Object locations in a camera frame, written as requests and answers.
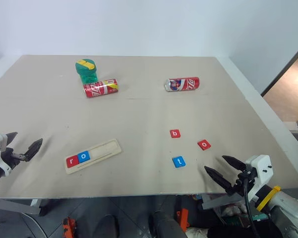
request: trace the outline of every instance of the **table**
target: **table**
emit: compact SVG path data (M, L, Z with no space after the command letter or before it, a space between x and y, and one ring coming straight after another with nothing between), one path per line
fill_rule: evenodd
M75 62L96 62L100 80L119 92L88 99ZM168 78L198 76L195 91L166 92ZM179 129L172 139L169 130ZM298 169L212 57L22 56L0 79L0 132L17 131L22 153L43 137L40 152L0 179L0 198L65 198L223 192L204 171L234 182L221 155L245 161L270 155L270 185L298 187ZM67 175L64 158L116 138L123 152ZM202 151L197 142L212 147ZM175 168L171 158L183 156Z

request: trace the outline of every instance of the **white wall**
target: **white wall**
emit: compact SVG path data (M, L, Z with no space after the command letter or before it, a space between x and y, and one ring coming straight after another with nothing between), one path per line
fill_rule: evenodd
M227 56L253 7L245 0L0 0L6 53Z
M298 51L298 0L261 0L252 12L230 58L262 93Z

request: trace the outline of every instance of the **black cable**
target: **black cable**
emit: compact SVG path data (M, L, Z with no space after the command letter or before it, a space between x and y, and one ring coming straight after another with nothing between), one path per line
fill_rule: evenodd
M246 206L246 210L247 210L247 215L248 215L248 219L249 219L249 222L250 222L250 226L252 228L252 231L255 235L256 238L260 238L257 230L256 230L256 227L254 225L254 222L253 222L253 217L252 217L252 213L250 212L250 209L249 209L249 202L248 202L248 178L245 178L244 179L244 199L245 199L245 206Z

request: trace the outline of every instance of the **orange object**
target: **orange object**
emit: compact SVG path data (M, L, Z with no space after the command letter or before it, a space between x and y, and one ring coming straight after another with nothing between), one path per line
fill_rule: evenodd
M74 233L76 229L76 222L74 219L66 217L63 220L63 238L75 238Z
M182 208L181 211L177 211L177 221L184 232L186 232L187 228L190 226L188 223L188 215L188 209Z

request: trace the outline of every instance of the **red soda can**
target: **red soda can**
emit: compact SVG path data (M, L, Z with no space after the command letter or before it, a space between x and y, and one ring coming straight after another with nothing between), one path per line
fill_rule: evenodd
M105 80L96 83L84 84L84 91L88 98L98 97L105 94L118 92L116 79Z
M165 83L165 89L168 92L172 91L185 91L197 89L200 85L198 77L189 78L171 78Z

